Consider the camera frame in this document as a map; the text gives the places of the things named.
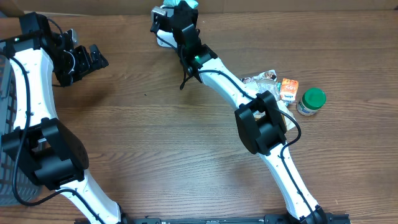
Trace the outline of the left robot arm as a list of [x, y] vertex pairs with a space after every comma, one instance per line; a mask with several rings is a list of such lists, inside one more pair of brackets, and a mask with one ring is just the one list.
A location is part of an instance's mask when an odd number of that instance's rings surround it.
[[53, 31], [54, 21], [44, 15], [31, 12], [21, 16], [19, 23], [21, 35], [4, 39], [1, 50], [16, 79], [14, 129], [1, 138], [3, 151], [14, 161], [14, 198], [30, 206], [19, 193], [17, 176], [22, 172], [53, 196], [69, 199], [87, 223], [129, 223], [120, 205], [91, 175], [87, 151], [59, 120], [53, 97], [53, 80], [70, 86], [107, 67], [108, 61], [96, 45], [79, 45], [74, 30]]

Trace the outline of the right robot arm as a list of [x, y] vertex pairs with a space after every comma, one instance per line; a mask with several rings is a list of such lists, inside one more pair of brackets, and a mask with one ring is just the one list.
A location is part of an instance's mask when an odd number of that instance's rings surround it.
[[259, 93], [244, 86], [209, 46], [197, 29], [198, 11], [186, 1], [170, 5], [173, 14], [167, 30], [172, 33], [178, 56], [188, 77], [220, 94], [233, 108], [239, 138], [246, 149], [261, 156], [279, 187], [293, 223], [326, 223], [326, 213], [306, 188], [290, 157], [291, 142], [285, 136], [286, 120], [269, 91]]

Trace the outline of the beige snack bag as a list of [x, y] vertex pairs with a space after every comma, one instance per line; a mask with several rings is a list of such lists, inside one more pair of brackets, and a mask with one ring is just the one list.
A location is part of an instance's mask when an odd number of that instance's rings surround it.
[[281, 83], [277, 82], [275, 70], [268, 70], [253, 77], [242, 78], [241, 81], [251, 90], [256, 90], [259, 93], [264, 93], [265, 91], [272, 93], [276, 99], [278, 108], [295, 119], [293, 113], [287, 108], [287, 103], [282, 101], [280, 97], [279, 87]]

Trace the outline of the teal wipes packet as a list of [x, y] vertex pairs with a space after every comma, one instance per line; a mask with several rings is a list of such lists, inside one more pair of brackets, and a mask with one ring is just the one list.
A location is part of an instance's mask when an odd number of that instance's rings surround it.
[[198, 2], [196, 0], [164, 0], [163, 5], [167, 7], [174, 7], [179, 5], [181, 2], [187, 3], [192, 9], [195, 9], [198, 6]]

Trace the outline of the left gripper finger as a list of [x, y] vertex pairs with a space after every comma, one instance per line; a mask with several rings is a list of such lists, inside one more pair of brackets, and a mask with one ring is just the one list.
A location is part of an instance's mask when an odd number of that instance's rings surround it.
[[101, 69], [105, 68], [109, 65], [109, 62], [107, 59], [103, 56], [103, 54], [100, 52], [99, 48], [97, 45], [93, 44], [89, 46], [90, 49], [90, 55], [91, 55], [91, 67], [93, 69]]
[[79, 75], [86, 74], [90, 70], [90, 55], [88, 54], [84, 46], [78, 46], [75, 48], [75, 56], [77, 60], [77, 73]]

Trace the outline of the orange small packet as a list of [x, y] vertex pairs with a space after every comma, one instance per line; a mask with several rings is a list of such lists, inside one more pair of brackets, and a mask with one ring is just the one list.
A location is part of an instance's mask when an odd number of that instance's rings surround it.
[[296, 100], [298, 88], [299, 82], [297, 80], [284, 78], [279, 91], [281, 100], [287, 103], [293, 103]]

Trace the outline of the green lid jar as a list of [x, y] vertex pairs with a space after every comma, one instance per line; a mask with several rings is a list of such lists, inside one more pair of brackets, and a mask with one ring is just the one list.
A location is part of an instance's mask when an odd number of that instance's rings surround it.
[[326, 94], [319, 88], [308, 89], [296, 104], [297, 111], [304, 116], [312, 116], [326, 103]]

